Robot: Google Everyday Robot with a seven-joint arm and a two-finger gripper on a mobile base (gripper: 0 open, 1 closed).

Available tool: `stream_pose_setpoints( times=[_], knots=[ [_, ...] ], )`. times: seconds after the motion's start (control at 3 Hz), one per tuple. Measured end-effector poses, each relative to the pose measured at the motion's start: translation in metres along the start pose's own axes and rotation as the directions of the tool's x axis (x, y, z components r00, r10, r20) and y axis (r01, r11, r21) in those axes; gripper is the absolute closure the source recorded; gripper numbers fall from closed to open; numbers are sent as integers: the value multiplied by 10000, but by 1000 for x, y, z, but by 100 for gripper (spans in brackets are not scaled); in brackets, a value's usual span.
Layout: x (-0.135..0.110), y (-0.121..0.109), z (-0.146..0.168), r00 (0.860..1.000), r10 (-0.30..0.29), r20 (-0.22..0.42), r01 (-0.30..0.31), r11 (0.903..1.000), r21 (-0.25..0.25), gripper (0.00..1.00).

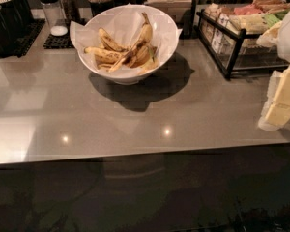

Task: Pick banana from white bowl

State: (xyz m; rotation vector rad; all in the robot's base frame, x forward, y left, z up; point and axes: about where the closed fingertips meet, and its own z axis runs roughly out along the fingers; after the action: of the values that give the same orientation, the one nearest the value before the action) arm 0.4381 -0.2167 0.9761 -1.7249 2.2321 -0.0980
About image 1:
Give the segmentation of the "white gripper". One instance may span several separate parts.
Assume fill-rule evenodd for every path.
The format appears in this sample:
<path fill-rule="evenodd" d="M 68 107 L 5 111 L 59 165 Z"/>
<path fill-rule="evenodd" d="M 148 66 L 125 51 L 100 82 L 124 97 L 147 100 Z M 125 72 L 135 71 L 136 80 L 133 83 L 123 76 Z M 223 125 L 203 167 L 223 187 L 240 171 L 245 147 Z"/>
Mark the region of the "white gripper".
<path fill-rule="evenodd" d="M 290 11 L 278 31 L 277 53 L 290 63 Z M 282 73 L 265 120 L 278 127 L 283 127 L 290 120 L 290 66 Z"/>

